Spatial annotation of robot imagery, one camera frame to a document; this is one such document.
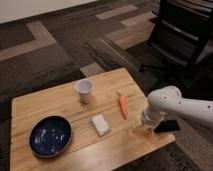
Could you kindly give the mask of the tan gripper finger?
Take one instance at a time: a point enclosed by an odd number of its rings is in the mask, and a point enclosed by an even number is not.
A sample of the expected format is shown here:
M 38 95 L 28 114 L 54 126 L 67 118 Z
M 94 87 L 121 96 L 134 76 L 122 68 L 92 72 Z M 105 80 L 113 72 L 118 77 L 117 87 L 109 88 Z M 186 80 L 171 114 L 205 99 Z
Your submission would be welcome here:
M 140 116 L 137 116 L 134 121 L 133 128 L 138 128 L 141 127 L 142 125 L 143 125 L 142 118 Z

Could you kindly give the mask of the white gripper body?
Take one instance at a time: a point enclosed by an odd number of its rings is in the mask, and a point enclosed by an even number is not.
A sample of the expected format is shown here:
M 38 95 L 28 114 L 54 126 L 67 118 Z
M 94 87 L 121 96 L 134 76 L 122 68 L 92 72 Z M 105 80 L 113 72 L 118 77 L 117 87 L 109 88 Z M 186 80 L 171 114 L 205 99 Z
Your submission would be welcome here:
M 156 111 L 152 108 L 145 108 L 142 112 L 142 121 L 145 125 L 156 129 L 164 120 L 165 113 Z

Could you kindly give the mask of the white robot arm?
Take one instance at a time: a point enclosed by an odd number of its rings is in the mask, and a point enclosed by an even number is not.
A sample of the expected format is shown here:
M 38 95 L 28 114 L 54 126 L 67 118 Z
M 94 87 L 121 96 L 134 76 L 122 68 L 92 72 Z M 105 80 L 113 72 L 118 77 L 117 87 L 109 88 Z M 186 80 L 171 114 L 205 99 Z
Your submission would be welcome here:
M 176 86 L 166 86 L 150 92 L 148 105 L 133 123 L 134 128 L 157 128 L 168 114 L 176 114 L 213 127 L 213 101 L 188 99 Z

